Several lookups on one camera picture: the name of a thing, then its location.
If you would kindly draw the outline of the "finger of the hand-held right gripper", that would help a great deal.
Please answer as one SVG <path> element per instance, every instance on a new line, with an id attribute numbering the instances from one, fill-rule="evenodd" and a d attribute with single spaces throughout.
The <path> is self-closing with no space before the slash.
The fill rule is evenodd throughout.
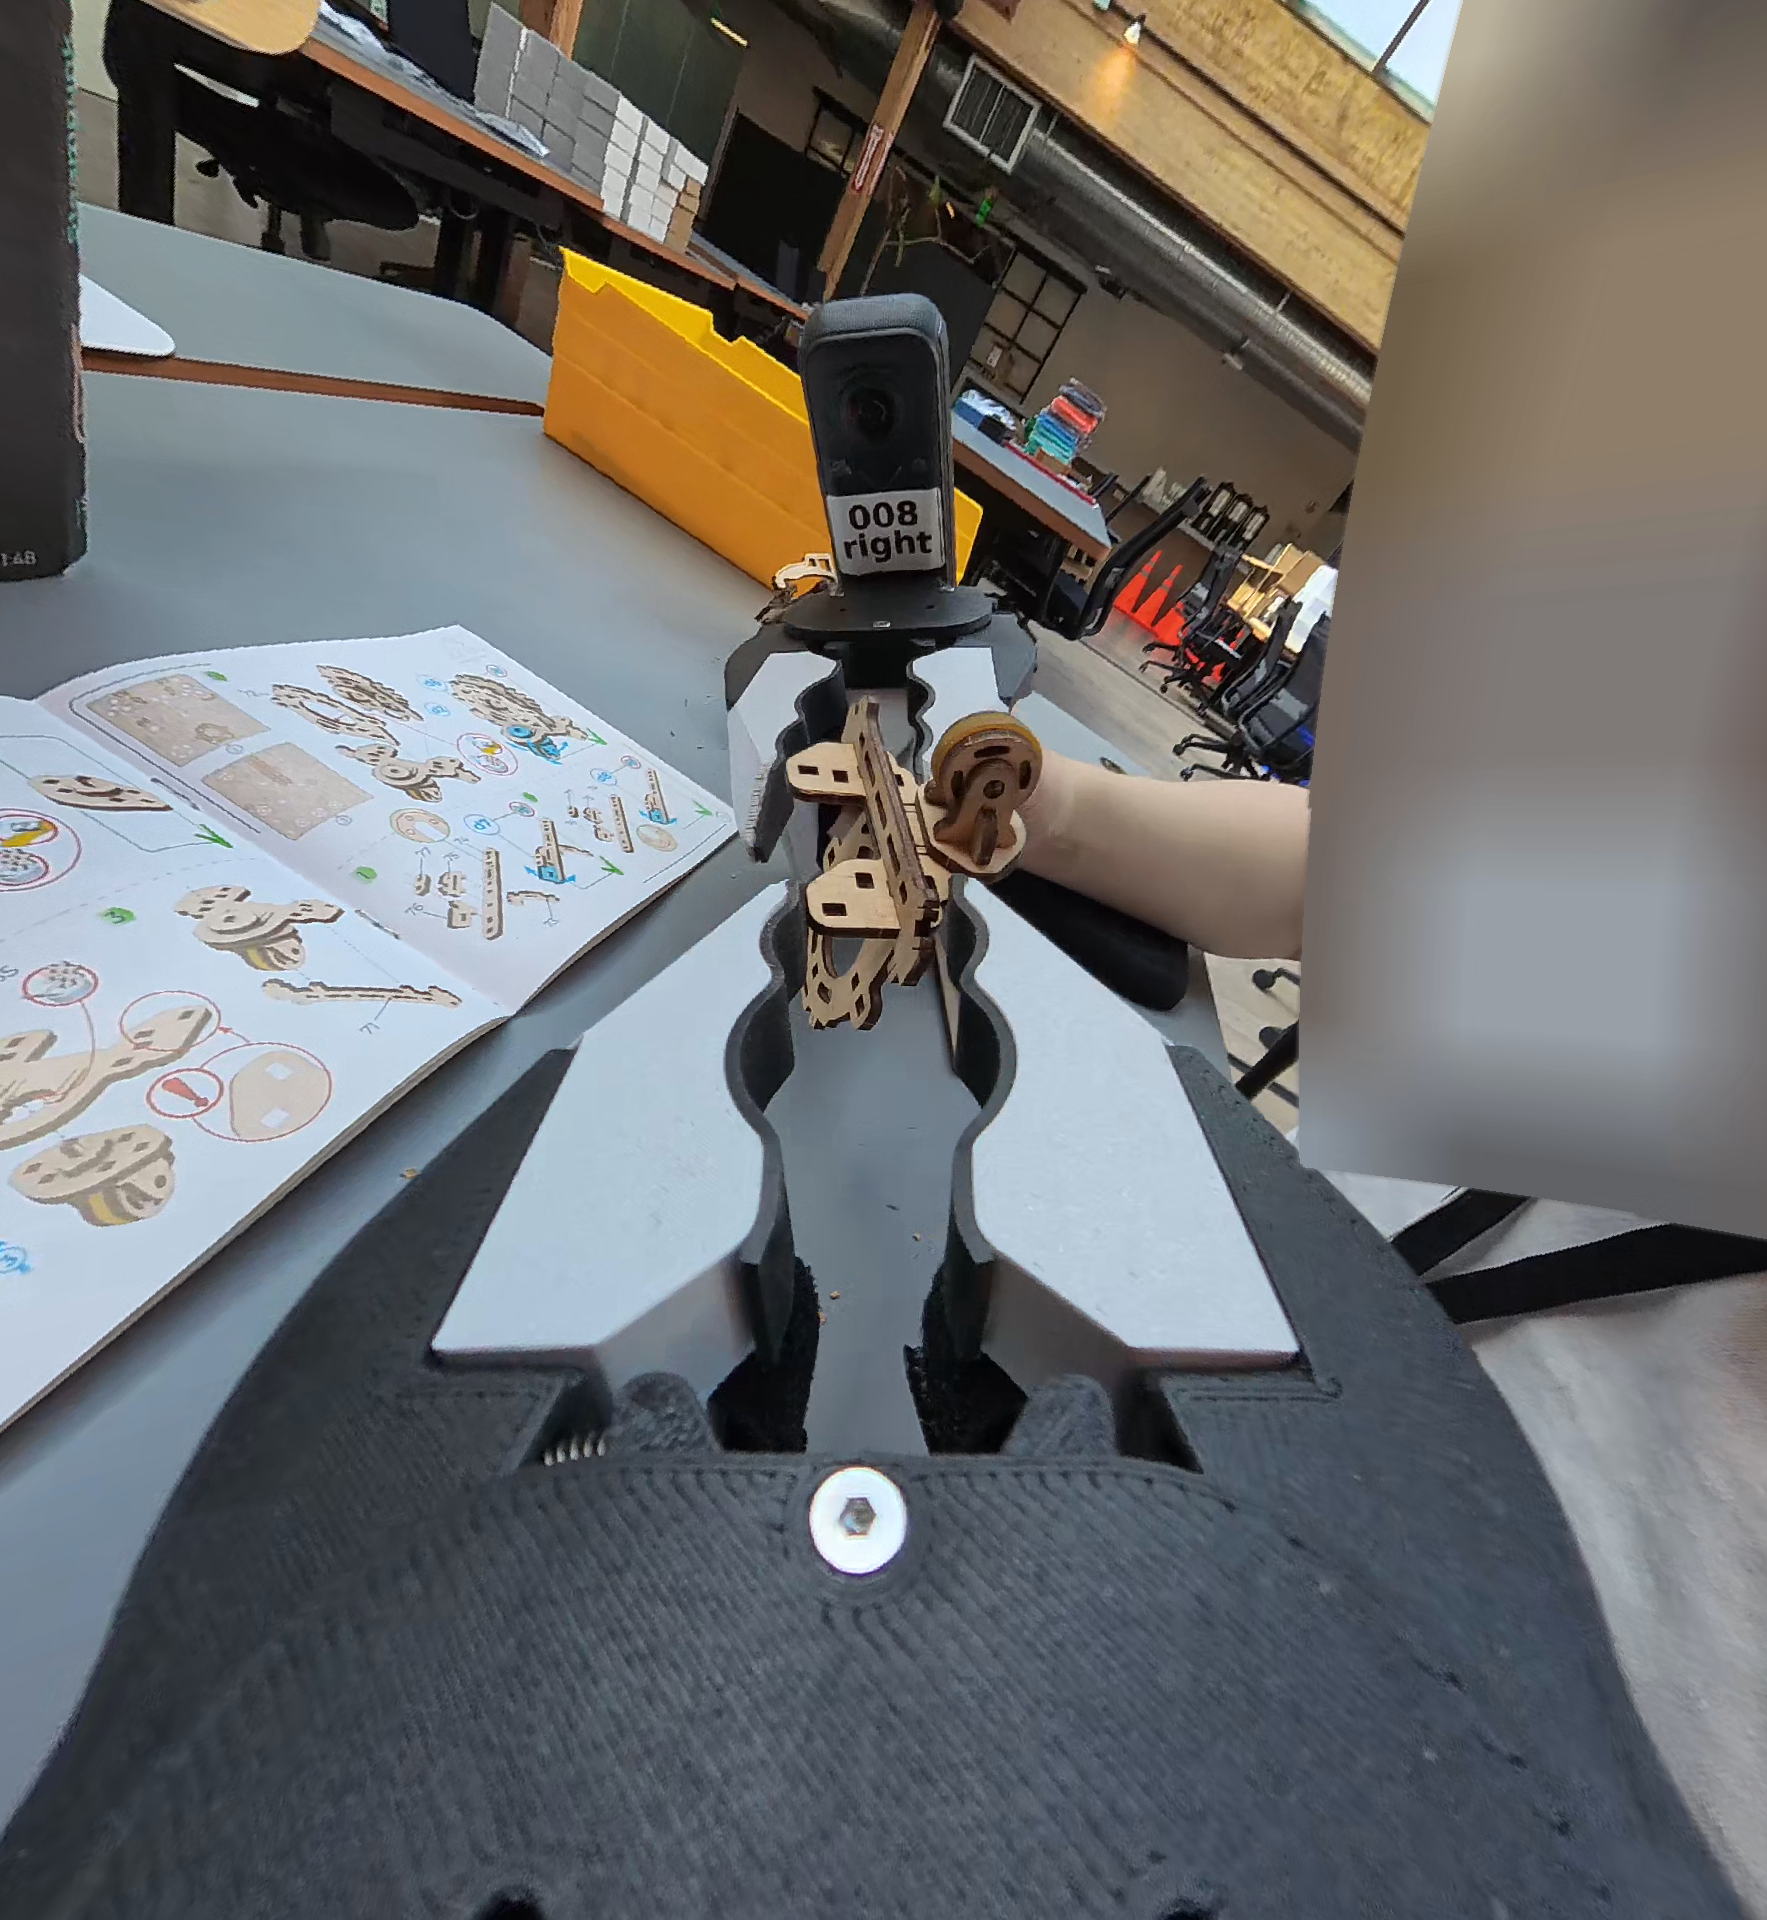
<path id="1" fill-rule="evenodd" d="M 906 664 L 906 709 L 914 757 L 931 757 L 942 737 L 967 716 L 1012 711 L 1032 690 L 1038 643 L 1032 638 L 967 638 L 917 653 Z"/>
<path id="2" fill-rule="evenodd" d="M 817 810 L 794 799 L 791 757 L 840 738 L 848 718 L 845 667 L 796 647 L 741 647 L 726 671 L 730 808 L 753 862 L 806 865 Z"/>

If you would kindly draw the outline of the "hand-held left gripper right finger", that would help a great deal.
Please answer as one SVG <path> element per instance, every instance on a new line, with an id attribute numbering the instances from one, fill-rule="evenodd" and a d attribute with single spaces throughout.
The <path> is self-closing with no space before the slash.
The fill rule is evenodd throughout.
<path id="1" fill-rule="evenodd" d="M 1146 1376 L 1290 1366 L 1298 1337 L 1165 1036 L 973 881 L 943 919 L 943 997 L 981 1113 L 923 1310 L 931 1452 L 997 1452 L 1062 1376 L 1125 1406 Z"/>

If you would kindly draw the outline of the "wooden model assembly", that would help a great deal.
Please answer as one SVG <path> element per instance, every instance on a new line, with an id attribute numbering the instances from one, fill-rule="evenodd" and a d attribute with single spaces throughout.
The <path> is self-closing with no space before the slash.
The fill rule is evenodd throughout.
<path id="1" fill-rule="evenodd" d="M 787 763 L 796 799 L 840 810 L 803 890 L 815 1027 L 872 1027 L 883 988 L 916 984 L 931 965 L 950 881 L 993 881 L 1024 848 L 1019 808 L 1043 770 L 1035 734 L 1001 714 L 967 716 L 938 742 L 934 767 L 917 782 L 887 753 L 872 699 L 849 709 L 838 742 Z"/>

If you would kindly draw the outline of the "orange traffic cones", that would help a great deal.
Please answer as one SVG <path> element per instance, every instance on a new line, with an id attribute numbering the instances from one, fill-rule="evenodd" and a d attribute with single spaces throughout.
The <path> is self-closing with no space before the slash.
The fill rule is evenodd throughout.
<path id="1" fill-rule="evenodd" d="M 1185 626 L 1185 555 L 1166 559 L 1157 548 L 1122 586 L 1110 617 L 1125 619 L 1149 638 L 1173 638 Z"/>

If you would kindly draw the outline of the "stack of colourful bins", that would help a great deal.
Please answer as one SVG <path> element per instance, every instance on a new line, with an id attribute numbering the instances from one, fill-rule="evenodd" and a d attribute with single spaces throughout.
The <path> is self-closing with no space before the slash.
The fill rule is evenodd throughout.
<path id="1" fill-rule="evenodd" d="M 1085 383 L 1059 385 L 1024 430 L 1024 455 L 1056 472 L 1067 472 L 1106 421 L 1106 404 Z"/>

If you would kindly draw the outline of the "yellow plastic bin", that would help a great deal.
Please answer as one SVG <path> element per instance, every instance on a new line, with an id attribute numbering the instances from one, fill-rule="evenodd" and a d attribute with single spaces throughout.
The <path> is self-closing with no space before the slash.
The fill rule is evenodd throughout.
<path id="1" fill-rule="evenodd" d="M 543 426 L 764 590 L 833 552 L 798 373 L 575 251 Z"/>

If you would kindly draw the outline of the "black wrist pad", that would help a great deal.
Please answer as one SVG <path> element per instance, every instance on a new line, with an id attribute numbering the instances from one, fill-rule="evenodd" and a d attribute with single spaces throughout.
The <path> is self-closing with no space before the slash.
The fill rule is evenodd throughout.
<path id="1" fill-rule="evenodd" d="M 988 893 L 1110 992 L 1158 1012 L 1185 1002 L 1189 946 L 1179 936 L 1024 871 L 993 881 Z"/>

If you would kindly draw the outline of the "row of black office chairs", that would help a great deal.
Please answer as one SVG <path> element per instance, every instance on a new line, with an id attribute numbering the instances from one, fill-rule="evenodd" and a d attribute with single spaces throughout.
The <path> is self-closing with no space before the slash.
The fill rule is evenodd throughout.
<path id="1" fill-rule="evenodd" d="M 1138 672 L 1161 667 L 1161 692 L 1179 692 L 1198 711 L 1191 734 L 1171 746 L 1187 782 L 1208 770 L 1228 776 L 1263 779 L 1260 751 L 1246 738 L 1246 720 L 1282 688 L 1295 671 L 1294 635 L 1304 619 L 1309 590 L 1324 578 L 1326 562 L 1294 544 L 1275 559 L 1255 548 L 1270 510 L 1251 492 L 1220 482 L 1189 516 L 1208 544 L 1208 564 L 1181 602 L 1161 605 L 1146 595 L 1135 619 L 1149 630 Z"/>

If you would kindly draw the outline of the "white air vent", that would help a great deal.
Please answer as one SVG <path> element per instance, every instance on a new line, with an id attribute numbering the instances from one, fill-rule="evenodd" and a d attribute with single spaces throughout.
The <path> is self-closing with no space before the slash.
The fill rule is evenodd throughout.
<path id="1" fill-rule="evenodd" d="M 1038 118 L 1039 99 L 973 54 L 943 110 L 943 130 L 1010 175 Z"/>

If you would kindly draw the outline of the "long wooden table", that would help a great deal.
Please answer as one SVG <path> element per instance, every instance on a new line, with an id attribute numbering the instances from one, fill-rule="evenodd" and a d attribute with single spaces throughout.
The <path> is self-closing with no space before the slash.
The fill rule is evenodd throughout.
<path id="1" fill-rule="evenodd" d="M 162 226 L 175 222 L 175 139 L 182 130 L 175 72 L 199 34 L 237 52 L 246 81 L 266 81 L 275 96 L 320 110 L 346 144 L 398 165 L 453 207 L 438 219 L 437 298 L 464 300 L 516 326 L 526 279 L 516 251 L 543 236 L 697 302 L 729 337 L 751 335 L 774 345 L 791 341 L 806 319 L 803 304 L 755 278 L 704 265 L 623 226 L 585 185 L 490 133 L 474 110 L 431 80 L 400 77 L 325 29 L 320 5 L 154 2 L 149 10 L 171 21 L 168 40 L 134 52 L 128 66 L 113 72 L 119 90 L 121 214 Z"/>

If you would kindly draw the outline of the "black office chair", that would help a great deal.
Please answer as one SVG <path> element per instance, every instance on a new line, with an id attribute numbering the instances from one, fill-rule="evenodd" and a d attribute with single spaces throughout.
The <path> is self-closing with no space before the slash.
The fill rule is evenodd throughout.
<path id="1" fill-rule="evenodd" d="M 229 172 L 246 207 L 266 207 L 261 248 L 284 254 L 282 215 L 300 219 L 301 248 L 315 262 L 332 256 L 328 224 L 351 222 L 412 232 L 417 199 L 384 165 L 309 124 L 275 110 L 248 108 L 195 77 L 175 80 L 178 133 L 208 153 L 200 172 Z"/>

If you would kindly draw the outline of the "person's white shirt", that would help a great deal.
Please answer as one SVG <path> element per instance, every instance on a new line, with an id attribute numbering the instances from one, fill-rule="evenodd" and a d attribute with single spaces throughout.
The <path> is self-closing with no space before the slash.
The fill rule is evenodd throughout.
<path id="1" fill-rule="evenodd" d="M 1767 1272 L 1465 1339 L 1565 1504 L 1691 1817 L 1767 1915 Z"/>

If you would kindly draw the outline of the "white paper sheet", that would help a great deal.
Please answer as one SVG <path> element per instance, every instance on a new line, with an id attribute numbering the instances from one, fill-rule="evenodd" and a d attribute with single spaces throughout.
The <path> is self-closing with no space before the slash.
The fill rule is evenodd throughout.
<path id="1" fill-rule="evenodd" d="M 86 354 L 119 361 L 164 361 L 175 356 L 173 335 L 105 289 L 78 278 L 78 341 Z"/>

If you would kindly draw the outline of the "wooden support post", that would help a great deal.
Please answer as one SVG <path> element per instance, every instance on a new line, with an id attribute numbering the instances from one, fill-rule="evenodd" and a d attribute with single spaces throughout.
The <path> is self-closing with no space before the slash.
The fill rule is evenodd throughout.
<path id="1" fill-rule="evenodd" d="M 887 81 L 883 84 L 883 95 L 872 111 L 862 150 L 858 155 L 855 170 L 849 172 L 845 199 L 834 212 L 829 233 L 824 236 L 824 248 L 820 254 L 824 300 L 838 298 L 848 256 L 858 240 L 858 229 L 862 226 L 872 193 L 884 172 L 896 133 L 900 130 L 906 110 L 916 96 L 916 87 L 920 81 L 923 66 L 929 63 L 929 54 L 938 40 L 942 24 L 943 15 L 938 5 L 916 2 L 903 37 L 897 38 Z"/>

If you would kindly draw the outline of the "grey ceiling duct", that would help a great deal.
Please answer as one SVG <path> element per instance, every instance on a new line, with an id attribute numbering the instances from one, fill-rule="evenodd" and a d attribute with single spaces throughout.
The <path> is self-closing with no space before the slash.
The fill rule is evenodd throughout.
<path id="1" fill-rule="evenodd" d="M 1290 5 L 961 5 L 1043 101 L 1014 199 L 1359 444 L 1427 119 Z"/>

